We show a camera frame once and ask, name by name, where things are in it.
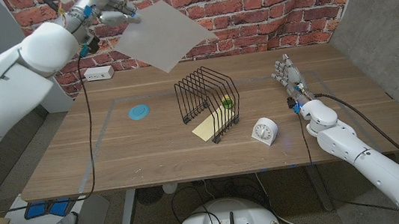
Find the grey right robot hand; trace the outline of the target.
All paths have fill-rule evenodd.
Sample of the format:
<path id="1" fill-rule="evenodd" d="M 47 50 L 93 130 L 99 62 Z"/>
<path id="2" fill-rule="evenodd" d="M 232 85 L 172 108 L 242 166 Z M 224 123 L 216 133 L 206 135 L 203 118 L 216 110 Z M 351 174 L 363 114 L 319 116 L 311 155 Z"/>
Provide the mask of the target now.
<path id="1" fill-rule="evenodd" d="M 287 93 L 298 106 L 315 100 L 314 95 L 308 90 L 303 75 L 287 54 L 282 55 L 282 61 L 275 62 L 275 72 L 272 73 L 272 78 L 286 88 Z"/>

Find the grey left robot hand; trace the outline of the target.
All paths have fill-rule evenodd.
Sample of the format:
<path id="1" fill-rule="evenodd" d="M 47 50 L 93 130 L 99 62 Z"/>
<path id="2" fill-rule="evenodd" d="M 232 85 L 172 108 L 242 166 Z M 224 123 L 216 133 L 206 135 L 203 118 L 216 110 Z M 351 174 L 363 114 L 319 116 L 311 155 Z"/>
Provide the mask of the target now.
<path id="1" fill-rule="evenodd" d="M 78 0 L 72 6 L 72 10 L 80 9 L 85 15 L 87 7 L 90 8 L 88 16 L 94 13 L 95 17 L 107 26 L 141 22 L 137 7 L 128 0 Z"/>

